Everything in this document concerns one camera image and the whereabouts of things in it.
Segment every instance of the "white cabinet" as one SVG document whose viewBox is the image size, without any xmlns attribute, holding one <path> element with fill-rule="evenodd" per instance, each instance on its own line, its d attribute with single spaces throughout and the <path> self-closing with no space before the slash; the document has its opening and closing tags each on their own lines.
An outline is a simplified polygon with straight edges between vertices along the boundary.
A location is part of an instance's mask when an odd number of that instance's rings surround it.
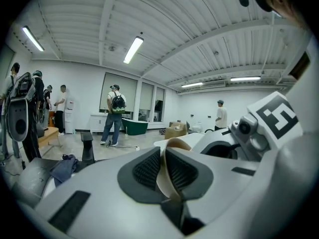
<svg viewBox="0 0 319 239">
<path fill-rule="evenodd" d="M 91 114 L 90 117 L 90 131 L 91 132 L 103 132 L 107 114 Z"/>
</svg>

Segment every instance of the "floor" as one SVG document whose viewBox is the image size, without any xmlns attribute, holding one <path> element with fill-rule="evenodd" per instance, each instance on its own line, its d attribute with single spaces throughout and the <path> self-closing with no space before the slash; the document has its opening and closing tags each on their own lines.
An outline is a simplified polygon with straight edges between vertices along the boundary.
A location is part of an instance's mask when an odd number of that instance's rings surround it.
<svg viewBox="0 0 319 239">
<path fill-rule="evenodd" d="M 93 134 L 93 152 L 95 160 L 108 159 L 118 157 L 120 155 L 128 154 L 132 151 L 136 151 L 136 146 L 140 149 L 154 147 L 154 142 L 164 140 L 164 135 L 160 135 L 158 130 L 147 131 L 142 135 L 125 135 L 120 133 L 118 147 L 131 147 L 131 148 L 107 148 L 105 145 L 100 145 L 100 134 Z M 42 158 L 60 160 L 63 154 L 73 154 L 77 159 L 82 159 L 83 143 L 81 141 L 80 133 L 66 134 L 59 136 L 59 141 L 62 147 L 53 147 L 49 151 L 50 146 L 46 146 L 40 149 Z M 52 145 L 58 145 L 57 140 L 50 142 Z M 10 155 L 13 154 L 11 139 L 7 141 L 7 147 Z M 28 165 L 28 160 L 25 156 L 22 143 L 19 143 L 20 153 L 25 164 Z M 13 155 L 5 161 L 5 167 L 1 168 L 3 176 L 11 188 L 18 179 L 20 173 L 23 171 L 21 166 L 21 159 L 16 159 Z"/>
</svg>

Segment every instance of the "ceiling light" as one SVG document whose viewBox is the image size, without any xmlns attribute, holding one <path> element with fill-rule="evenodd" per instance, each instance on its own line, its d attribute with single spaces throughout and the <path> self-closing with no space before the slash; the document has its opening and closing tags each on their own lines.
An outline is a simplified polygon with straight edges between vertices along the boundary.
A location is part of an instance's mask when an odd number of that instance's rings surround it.
<svg viewBox="0 0 319 239">
<path fill-rule="evenodd" d="M 39 51 L 44 51 L 41 44 L 35 39 L 34 35 L 31 33 L 30 29 L 27 26 L 22 28 L 26 36 L 31 40 L 31 42 L 38 48 Z"/>
<path fill-rule="evenodd" d="M 258 81 L 260 80 L 260 76 L 248 76 L 248 77 L 234 77 L 231 78 L 230 81 L 236 82 L 236 81 Z"/>
<path fill-rule="evenodd" d="M 199 85 L 203 85 L 203 83 L 197 82 L 197 83 L 192 83 L 192 84 L 188 84 L 188 85 L 183 85 L 182 88 L 194 87 L 194 86 L 199 86 Z"/>
<path fill-rule="evenodd" d="M 129 64 L 129 62 L 131 61 L 131 59 L 133 58 L 134 54 L 137 52 L 137 50 L 139 49 L 139 47 L 141 46 L 141 44 L 143 43 L 144 39 L 141 37 L 136 37 L 134 42 L 132 43 L 129 51 L 127 52 L 125 59 L 124 59 L 124 63 L 125 64 Z"/>
</svg>

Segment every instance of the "blue jeans on floor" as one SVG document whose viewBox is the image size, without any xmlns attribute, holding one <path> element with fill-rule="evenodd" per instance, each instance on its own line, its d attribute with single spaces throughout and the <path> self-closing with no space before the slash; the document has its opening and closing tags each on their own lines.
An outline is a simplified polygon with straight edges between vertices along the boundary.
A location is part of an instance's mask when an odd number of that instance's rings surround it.
<svg viewBox="0 0 319 239">
<path fill-rule="evenodd" d="M 111 127 L 114 123 L 114 133 L 112 137 L 112 144 L 117 143 L 119 138 L 119 133 L 120 133 L 121 122 L 122 122 L 122 114 L 108 114 L 101 141 L 107 140 Z"/>
<path fill-rule="evenodd" d="M 6 146 L 6 122 L 4 119 L 4 116 L 2 115 L 1 117 L 1 126 L 2 126 L 2 153 L 4 155 L 8 155 L 8 148 Z M 20 158 L 20 151 L 19 151 L 19 146 L 18 142 L 15 140 L 12 140 L 12 148 L 13 148 L 13 154 L 16 158 Z"/>
</svg>

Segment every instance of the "chair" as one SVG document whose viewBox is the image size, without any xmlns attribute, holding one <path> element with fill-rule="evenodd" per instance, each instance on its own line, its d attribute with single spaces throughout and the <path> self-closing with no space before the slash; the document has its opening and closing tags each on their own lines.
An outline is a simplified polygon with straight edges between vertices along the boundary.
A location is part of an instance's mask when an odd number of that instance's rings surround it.
<svg viewBox="0 0 319 239">
<path fill-rule="evenodd" d="M 165 131 L 165 139 L 179 137 L 186 134 L 187 134 L 186 124 L 180 123 L 180 122 L 170 122 L 169 127 L 167 127 Z"/>
</svg>

